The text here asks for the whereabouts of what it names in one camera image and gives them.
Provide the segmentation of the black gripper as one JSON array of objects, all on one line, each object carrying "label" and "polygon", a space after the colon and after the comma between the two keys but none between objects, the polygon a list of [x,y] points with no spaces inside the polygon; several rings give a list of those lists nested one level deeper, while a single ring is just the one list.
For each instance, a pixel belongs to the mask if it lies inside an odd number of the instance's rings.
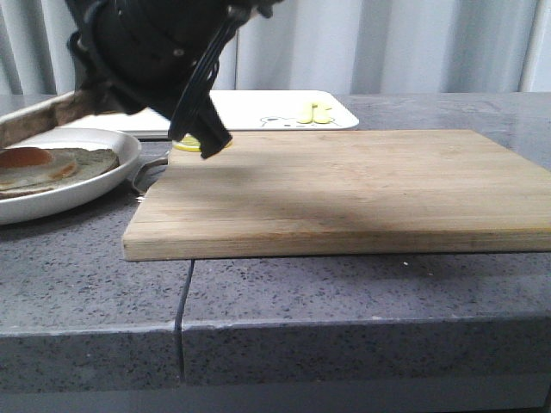
[{"label": "black gripper", "polygon": [[102,111],[162,115],[201,105],[189,134],[203,159],[232,142],[209,95],[220,55],[255,15],[270,18],[272,1],[69,1],[77,30],[68,41],[77,86],[96,89]]}]

